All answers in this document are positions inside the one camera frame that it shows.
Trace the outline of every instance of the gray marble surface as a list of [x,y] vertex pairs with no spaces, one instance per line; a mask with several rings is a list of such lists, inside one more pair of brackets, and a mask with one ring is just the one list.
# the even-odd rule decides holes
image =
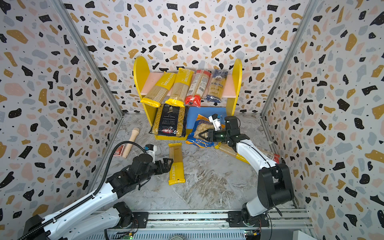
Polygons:
[[[247,134],[256,146],[270,149],[259,116],[241,115],[241,131]],[[129,139],[134,127],[140,129],[136,143],[157,146],[156,159],[169,156],[168,143],[180,141],[157,141],[148,134],[150,125],[145,115],[126,115],[116,136],[114,145]],[[215,148],[199,148],[182,145],[185,183],[169,185],[169,174],[153,176],[141,188],[126,194],[116,202],[125,201],[132,210],[180,210],[180,209],[240,209],[243,203],[257,195],[257,173],[248,164],[237,160]],[[130,165],[133,157],[141,151],[133,146],[127,159],[114,157],[108,177]],[[99,184],[105,170],[104,164],[96,184]],[[106,205],[106,210],[113,204]],[[293,208],[288,202],[281,208]]]

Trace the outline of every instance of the terrazzo wall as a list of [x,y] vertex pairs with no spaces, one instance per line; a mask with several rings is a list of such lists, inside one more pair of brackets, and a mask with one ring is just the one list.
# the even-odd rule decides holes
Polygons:
[[50,1],[0,8],[0,238],[17,239],[87,193],[118,115]]
[[384,239],[383,1],[319,1],[266,120],[318,239]]
[[144,56],[152,71],[230,70],[235,59],[241,59],[243,84],[236,113],[250,114],[263,108],[308,3],[64,2],[124,112],[142,111],[132,70],[135,58]]

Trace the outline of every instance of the black mounting plate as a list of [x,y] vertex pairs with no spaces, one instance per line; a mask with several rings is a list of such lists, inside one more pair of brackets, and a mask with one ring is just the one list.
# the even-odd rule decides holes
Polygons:
[[148,222],[148,212],[133,212],[133,229],[146,228]]
[[[269,219],[265,220],[265,217],[265,214],[260,214],[259,216],[254,217],[254,220],[257,220],[257,222],[260,220],[262,227],[269,227]],[[229,223],[229,227],[250,227],[244,224],[241,211],[229,211],[227,222]]]

